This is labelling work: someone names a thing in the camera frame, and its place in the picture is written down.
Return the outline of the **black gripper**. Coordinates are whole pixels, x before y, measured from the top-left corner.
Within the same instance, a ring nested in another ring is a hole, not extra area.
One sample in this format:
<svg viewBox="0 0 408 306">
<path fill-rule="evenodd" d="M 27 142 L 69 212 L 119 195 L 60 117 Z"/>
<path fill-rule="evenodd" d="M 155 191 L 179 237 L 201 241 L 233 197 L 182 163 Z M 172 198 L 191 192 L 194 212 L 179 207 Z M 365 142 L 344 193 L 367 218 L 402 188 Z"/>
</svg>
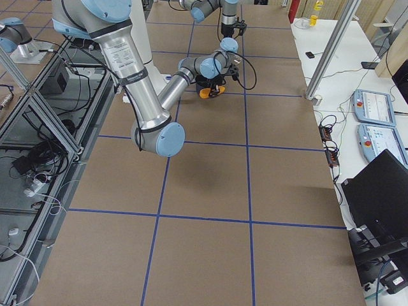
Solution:
<svg viewBox="0 0 408 306">
<path fill-rule="evenodd" d="M 223 38 L 232 38 L 235 32 L 235 24 L 221 24 L 221 34 Z"/>
<path fill-rule="evenodd" d="M 216 94 L 222 94 L 222 85 L 225 84 L 224 77 L 222 75 L 217 75 L 214 78 L 204 78 L 203 87 L 210 88 L 208 92 L 208 97 L 214 97 Z"/>
</svg>

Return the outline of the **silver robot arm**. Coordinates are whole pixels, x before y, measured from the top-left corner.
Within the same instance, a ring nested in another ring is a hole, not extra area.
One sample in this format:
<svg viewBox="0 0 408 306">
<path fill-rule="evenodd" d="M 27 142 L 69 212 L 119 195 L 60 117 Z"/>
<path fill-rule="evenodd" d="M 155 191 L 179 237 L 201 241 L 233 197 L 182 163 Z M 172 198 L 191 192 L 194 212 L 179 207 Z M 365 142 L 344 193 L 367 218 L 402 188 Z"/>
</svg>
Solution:
<svg viewBox="0 0 408 306">
<path fill-rule="evenodd" d="M 203 22 L 213 12 L 219 11 L 217 22 L 217 39 L 237 38 L 243 36 L 247 24 L 237 15 L 239 1 L 236 0 L 204 0 L 204 1 L 175 1 L 180 8 L 172 6 L 172 1 L 167 1 L 168 6 L 177 11 L 188 11 L 196 23 Z"/>
<path fill-rule="evenodd" d="M 166 81 L 151 61 L 141 1 L 52 1 L 52 20 L 58 33 L 99 45 L 135 112 L 134 143 L 163 157 L 176 155 L 185 140 L 184 128 L 171 119 L 172 106 L 196 77 L 227 73 L 238 51 L 237 41 L 226 36 L 213 54 L 180 61 Z"/>
</svg>

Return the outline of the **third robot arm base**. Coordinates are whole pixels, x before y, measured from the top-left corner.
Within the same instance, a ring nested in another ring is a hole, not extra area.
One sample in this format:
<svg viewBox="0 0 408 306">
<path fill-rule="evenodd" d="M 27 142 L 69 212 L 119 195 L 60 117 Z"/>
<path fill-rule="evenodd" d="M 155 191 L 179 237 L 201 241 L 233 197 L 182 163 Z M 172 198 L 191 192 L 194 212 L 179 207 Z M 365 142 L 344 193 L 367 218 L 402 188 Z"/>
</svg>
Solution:
<svg viewBox="0 0 408 306">
<path fill-rule="evenodd" d="M 17 17 L 1 20 L 1 48 L 17 64 L 40 64 L 45 53 Z"/>
</svg>

